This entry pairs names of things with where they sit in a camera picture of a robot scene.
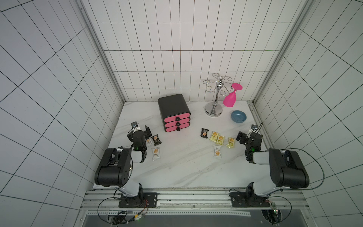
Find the black cookie packet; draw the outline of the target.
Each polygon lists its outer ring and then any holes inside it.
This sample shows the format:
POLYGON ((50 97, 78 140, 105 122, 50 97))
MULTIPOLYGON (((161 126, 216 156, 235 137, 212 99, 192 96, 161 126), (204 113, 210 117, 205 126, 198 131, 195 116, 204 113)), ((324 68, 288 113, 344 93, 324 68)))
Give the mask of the black cookie packet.
POLYGON ((162 143, 158 134, 152 136, 152 140, 153 140, 155 146, 160 145, 162 143))
POLYGON ((209 132, 208 129, 202 128, 200 137, 207 139, 208 138, 208 132, 209 132))

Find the pink bottom drawer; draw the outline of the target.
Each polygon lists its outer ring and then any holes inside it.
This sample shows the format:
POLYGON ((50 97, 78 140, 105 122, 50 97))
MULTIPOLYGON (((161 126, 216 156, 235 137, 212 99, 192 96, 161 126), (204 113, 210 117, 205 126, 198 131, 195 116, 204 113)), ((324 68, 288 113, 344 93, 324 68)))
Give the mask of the pink bottom drawer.
POLYGON ((180 131, 181 129, 187 128, 190 126, 190 123, 181 124, 180 126, 172 126, 165 128, 166 132, 172 132, 172 131, 180 131))

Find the pink drawer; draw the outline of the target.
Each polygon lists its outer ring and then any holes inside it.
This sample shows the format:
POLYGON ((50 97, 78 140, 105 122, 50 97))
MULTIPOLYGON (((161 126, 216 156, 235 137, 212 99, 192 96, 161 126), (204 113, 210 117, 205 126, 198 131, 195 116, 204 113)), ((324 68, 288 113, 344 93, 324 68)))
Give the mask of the pink drawer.
POLYGON ((178 114, 178 115, 173 115, 170 117, 166 117, 163 121, 164 123, 169 123, 169 122, 174 122, 174 121, 180 121, 181 119, 185 119, 190 117, 190 113, 182 113, 182 114, 178 114))
POLYGON ((172 126, 165 128, 166 132, 172 132, 172 131, 180 131, 181 129, 187 128, 190 126, 190 123, 181 124, 180 126, 172 126))
POLYGON ((173 122, 168 122, 164 124, 165 128, 170 128, 170 127, 174 127, 174 126, 181 126, 182 124, 186 124, 190 122, 190 118, 184 118, 184 119, 180 119, 179 121, 173 121, 173 122))

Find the black drawer cabinet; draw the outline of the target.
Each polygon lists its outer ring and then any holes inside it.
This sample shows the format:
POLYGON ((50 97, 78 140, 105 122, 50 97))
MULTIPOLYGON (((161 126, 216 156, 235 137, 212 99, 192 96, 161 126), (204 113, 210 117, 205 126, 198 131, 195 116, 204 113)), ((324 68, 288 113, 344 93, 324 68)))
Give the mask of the black drawer cabinet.
POLYGON ((158 106, 163 121, 167 122, 168 117, 177 117, 182 115, 182 118, 189 117, 191 112, 182 94, 166 96, 158 99, 158 106))

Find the pink top drawer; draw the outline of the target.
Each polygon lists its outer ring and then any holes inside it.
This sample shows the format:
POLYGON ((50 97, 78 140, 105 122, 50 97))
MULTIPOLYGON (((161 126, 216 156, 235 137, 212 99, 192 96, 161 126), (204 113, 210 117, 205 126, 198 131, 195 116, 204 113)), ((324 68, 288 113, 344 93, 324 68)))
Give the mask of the pink top drawer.
POLYGON ((178 115, 173 115, 170 117, 166 117, 163 121, 164 123, 169 123, 169 122, 174 122, 174 121, 180 121, 181 119, 185 119, 190 117, 190 113, 182 113, 182 114, 178 114, 178 115))

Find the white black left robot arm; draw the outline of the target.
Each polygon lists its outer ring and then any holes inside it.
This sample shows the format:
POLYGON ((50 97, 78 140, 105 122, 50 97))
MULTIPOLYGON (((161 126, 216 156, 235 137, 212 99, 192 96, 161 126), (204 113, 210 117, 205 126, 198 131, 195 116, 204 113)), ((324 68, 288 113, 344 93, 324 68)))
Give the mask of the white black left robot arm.
POLYGON ((134 164, 143 163, 147 157, 147 139, 152 136, 148 126, 142 131, 136 122, 128 132, 132 142, 129 148, 107 148, 95 172, 96 185, 109 188, 116 187, 120 196, 113 198, 119 201, 120 208, 155 208, 157 193, 144 192, 143 186, 131 180, 134 164))

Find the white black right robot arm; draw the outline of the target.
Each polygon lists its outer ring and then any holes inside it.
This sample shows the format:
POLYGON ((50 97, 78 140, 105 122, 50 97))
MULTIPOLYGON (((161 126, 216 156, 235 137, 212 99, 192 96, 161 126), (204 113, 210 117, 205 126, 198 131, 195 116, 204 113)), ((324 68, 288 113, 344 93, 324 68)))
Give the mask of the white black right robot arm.
POLYGON ((236 140, 246 146, 246 160, 251 164, 269 166, 269 174, 251 182, 245 192, 229 191, 234 208, 270 206, 268 196, 282 190, 298 190, 310 184, 308 173, 296 151, 270 148, 261 150, 262 135, 257 132, 239 132, 236 140))

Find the small blue bowl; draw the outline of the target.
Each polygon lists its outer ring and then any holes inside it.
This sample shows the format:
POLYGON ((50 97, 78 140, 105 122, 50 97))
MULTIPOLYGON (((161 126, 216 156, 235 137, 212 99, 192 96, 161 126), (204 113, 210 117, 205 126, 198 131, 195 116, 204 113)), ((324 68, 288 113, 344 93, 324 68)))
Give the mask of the small blue bowl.
POLYGON ((243 111, 235 110, 231 113, 231 119, 235 123, 244 123, 247 120, 247 115, 243 111))

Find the pink wine glass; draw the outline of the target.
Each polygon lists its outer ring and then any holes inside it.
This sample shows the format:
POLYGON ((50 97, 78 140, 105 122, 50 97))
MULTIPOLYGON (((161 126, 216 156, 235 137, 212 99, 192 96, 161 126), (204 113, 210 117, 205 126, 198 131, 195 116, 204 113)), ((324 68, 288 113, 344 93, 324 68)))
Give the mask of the pink wine glass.
POLYGON ((240 91, 243 89, 243 86, 238 83, 233 83, 231 85, 232 92, 230 92, 229 95, 227 95, 223 101, 223 104, 228 107, 232 108, 237 100, 236 97, 236 91, 240 91))

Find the chrome wine glass rack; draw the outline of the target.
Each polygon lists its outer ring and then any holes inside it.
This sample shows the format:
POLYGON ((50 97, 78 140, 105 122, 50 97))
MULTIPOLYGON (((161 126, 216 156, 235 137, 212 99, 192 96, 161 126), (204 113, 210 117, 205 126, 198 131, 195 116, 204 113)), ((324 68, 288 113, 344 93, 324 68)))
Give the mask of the chrome wine glass rack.
POLYGON ((206 79, 203 84, 206 85, 206 91, 213 94, 213 101, 206 104, 205 113, 210 117, 219 117, 223 108, 218 103, 219 97, 222 95, 226 97, 229 94, 228 87, 226 85, 232 85, 232 78, 229 76, 223 76, 218 73, 213 73, 213 79, 206 79))

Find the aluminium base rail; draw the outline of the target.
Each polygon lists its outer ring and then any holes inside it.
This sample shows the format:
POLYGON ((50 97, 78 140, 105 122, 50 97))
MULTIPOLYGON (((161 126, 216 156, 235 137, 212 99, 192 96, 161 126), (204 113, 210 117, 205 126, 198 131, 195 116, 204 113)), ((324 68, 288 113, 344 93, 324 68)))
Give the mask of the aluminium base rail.
POLYGON ((87 215, 116 216, 126 212, 134 216, 139 212, 146 215, 239 215, 249 216, 252 211, 277 209, 285 218, 295 211, 305 219, 312 217, 309 206, 300 191, 275 194, 267 202, 256 207, 242 199, 242 189, 145 189, 144 203, 131 206, 120 201, 121 192, 115 189, 87 191, 81 204, 79 219, 87 215))

